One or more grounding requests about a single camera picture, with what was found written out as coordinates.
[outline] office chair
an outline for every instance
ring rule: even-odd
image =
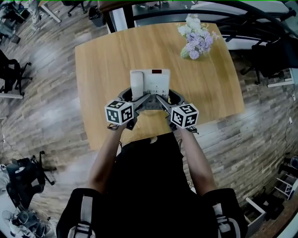
[[[32,80],[32,77],[23,77],[23,73],[27,65],[31,65],[30,62],[26,63],[24,67],[20,67],[20,64],[15,59],[8,59],[6,55],[0,50],[0,78],[5,80],[4,86],[0,89],[0,93],[8,93],[13,89],[14,83],[17,81],[15,89],[19,90],[20,95],[24,96],[22,93],[21,81],[24,79]]]
[[[257,73],[257,81],[260,84],[259,72],[265,78],[282,77],[282,70],[287,68],[298,68],[298,39],[290,36],[281,38],[276,42],[267,43],[265,46],[254,45],[251,47],[246,58],[251,62],[249,69],[242,69],[242,75],[255,69]]]
[[[48,179],[44,173],[46,170],[42,168],[42,154],[44,151],[40,152],[40,162],[37,162],[33,156],[31,159],[13,159],[12,164],[6,167],[10,178],[6,190],[14,206],[18,207],[20,211],[29,207],[34,194],[43,192],[45,179],[54,185],[54,181]]]
[[[84,1],[61,1],[65,6],[73,6],[68,12],[68,16],[71,17],[71,11],[74,10],[79,4],[81,5],[83,12],[86,13],[87,11],[84,8]]]

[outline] wooden table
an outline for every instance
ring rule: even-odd
[[[220,32],[215,24],[210,31]],[[81,112],[93,150],[108,133],[104,106],[130,87],[131,69],[170,69],[170,89],[200,111],[198,123],[244,111],[238,77],[223,38],[197,60],[182,59],[186,39],[175,23],[131,28],[99,37],[75,48]],[[133,131],[124,130],[122,143],[170,132],[163,111],[144,111]]]

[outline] wooden floor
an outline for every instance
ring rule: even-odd
[[[46,166],[59,167],[59,173],[54,175],[56,185],[47,184],[42,194],[35,195],[32,208],[44,216],[58,217],[72,189],[84,186],[96,154],[89,148],[80,114],[74,47],[108,32],[105,26],[96,28],[80,8],[69,18],[69,7],[60,1],[50,2],[49,6],[60,11],[60,24],[45,16],[42,29],[35,33],[29,18],[17,31],[21,37],[18,45],[6,42],[0,46],[8,58],[17,59],[21,65],[32,62],[27,73],[33,77],[23,87],[23,100],[0,99],[1,115],[8,116],[1,123],[7,143],[2,144],[0,160],[7,163],[12,158],[38,155],[44,150]],[[267,88],[266,82],[257,86],[254,72],[245,76],[239,73],[249,63],[236,53],[232,53],[232,58],[245,113],[200,125],[196,137],[218,187],[233,188],[243,205],[246,197],[276,177],[284,149],[297,153],[298,110],[291,98],[292,86]],[[286,144],[288,115],[293,125],[287,130]],[[185,158],[183,161],[190,181]]]

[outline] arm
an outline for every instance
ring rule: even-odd
[[[90,170],[88,178],[89,188],[104,193],[108,177],[116,159],[121,134],[125,127],[126,124],[119,126],[115,131],[109,132]]]
[[[211,167],[200,145],[196,141],[195,136],[186,129],[178,129],[182,136],[187,163],[190,169],[190,176],[194,183],[196,192],[202,196],[209,191],[215,190],[217,187],[213,178]]]

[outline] railing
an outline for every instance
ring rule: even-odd
[[[293,35],[298,38],[293,30],[291,30],[287,25],[277,20],[285,20],[291,16],[296,16],[294,10],[290,10],[287,13],[265,13],[256,7],[250,6],[241,1],[210,1],[217,4],[223,4],[231,7],[236,7],[247,11],[244,15],[237,15],[232,13],[225,13],[220,11],[210,11],[210,10],[192,10],[192,9],[181,9],[181,10],[160,10],[151,13],[145,13],[140,15],[133,15],[132,4],[123,6],[123,11],[128,28],[135,27],[134,21],[141,20],[157,16],[173,15],[173,14],[207,14],[207,15],[219,15],[225,16],[225,18],[220,20],[202,20],[202,22],[216,23],[221,34],[225,35],[226,41],[231,39],[250,39],[258,40],[261,42],[274,42],[286,35]],[[267,19],[269,22],[262,23],[258,19]],[[111,32],[115,32],[114,26],[110,19],[107,19],[108,26]]]

